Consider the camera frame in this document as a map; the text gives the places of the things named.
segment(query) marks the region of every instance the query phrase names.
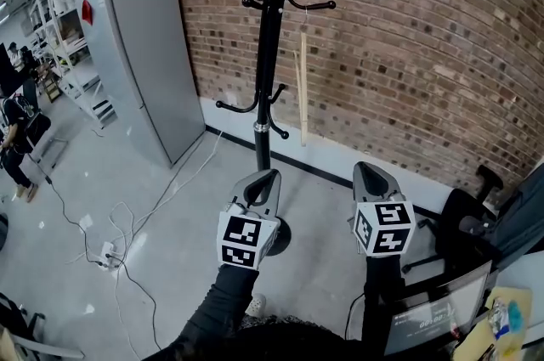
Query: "red magnet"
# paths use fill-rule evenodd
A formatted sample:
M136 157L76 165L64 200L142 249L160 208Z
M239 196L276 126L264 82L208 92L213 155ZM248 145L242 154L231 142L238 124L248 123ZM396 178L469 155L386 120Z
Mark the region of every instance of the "red magnet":
M89 3L88 0L83 0L82 20L85 20L90 25L93 25L93 8L91 8L91 3Z

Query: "shoe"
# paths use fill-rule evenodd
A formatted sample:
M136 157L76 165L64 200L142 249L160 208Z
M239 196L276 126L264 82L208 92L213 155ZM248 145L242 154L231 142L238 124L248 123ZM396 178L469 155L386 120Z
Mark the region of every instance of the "shoe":
M17 195L17 198L20 198L25 193L26 187L25 186L17 186L17 192L15 193Z
M253 299L247 307L246 314L248 316L261 319L264 316L264 307L266 306L266 297L260 293L253 295Z
M31 202L37 192L37 184L32 183L28 188L28 195L26 196L26 202Z

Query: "brick wall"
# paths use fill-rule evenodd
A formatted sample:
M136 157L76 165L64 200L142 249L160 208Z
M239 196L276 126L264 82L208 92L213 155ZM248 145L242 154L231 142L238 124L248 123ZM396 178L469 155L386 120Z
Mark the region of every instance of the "brick wall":
M292 50L305 21L312 133L470 190L480 163L514 184L540 160L543 0L336 1L307 17L286 5L279 121L298 123ZM181 3L200 95L250 104L260 13Z

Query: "gray concrete floor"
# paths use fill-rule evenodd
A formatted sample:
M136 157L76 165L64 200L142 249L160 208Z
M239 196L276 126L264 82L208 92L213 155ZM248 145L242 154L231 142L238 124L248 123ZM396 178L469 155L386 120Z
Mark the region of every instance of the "gray concrete floor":
M66 215L76 221L92 220L88 244L97 253L104 241L119 234L108 220L117 202L126 202L136 218L143 216L154 207L176 167L184 163L166 197L198 169L217 138L205 133L194 154L168 170L136 153L119 121L99 130L69 99L42 105L53 121L49 133L70 140L51 178L65 199ZM346 223L352 212L351 190L278 161L273 167L282 175L279 215L290 224L293 237L284 253L263 261L255 291L266 295L266 313L293 314L343 335L349 304L363 291L366 275L365 258L356 254ZM0 191L7 195L1 210L10 223L0 252L0 291L31 313L47 316L44 342L79 348L89 360L135 359L117 315L114 274L84 258L65 264L83 252L83 236L63 218L59 198L40 172L27 160L23 170L40 183L31 204L11 200L13 181L0 171ZM175 339L214 281L218 213L234 183L255 170L252 151L221 139L216 156L151 217L134 241L128 269L156 299L161 347ZM119 206L113 217L129 230L130 215L124 207ZM426 229L417 233L403 261L430 255L432 242ZM120 240L116 244L122 248ZM408 282L439 268L437 263L413 270ZM124 275L117 294L127 332L144 358L156 351L152 304ZM360 305L354 310L354 334Z

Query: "white baseboard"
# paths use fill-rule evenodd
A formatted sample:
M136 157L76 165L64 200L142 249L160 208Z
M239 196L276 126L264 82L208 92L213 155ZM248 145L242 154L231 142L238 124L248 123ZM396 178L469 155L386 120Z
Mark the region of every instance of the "white baseboard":
M257 120L256 113L237 114L226 109L218 109L215 101L204 98L201 98L201 106L204 121L208 126L247 142L255 143L253 123ZM278 126L289 132L289 139L283 140L277 133L270 131L270 149L322 171L351 181L354 165L358 161L367 161L393 175L399 182L402 193L414 205L437 213L442 212L444 203L452 191L450 186L381 161L327 138L309 134L308 142L303 147L300 144L299 129L281 123L278 123Z

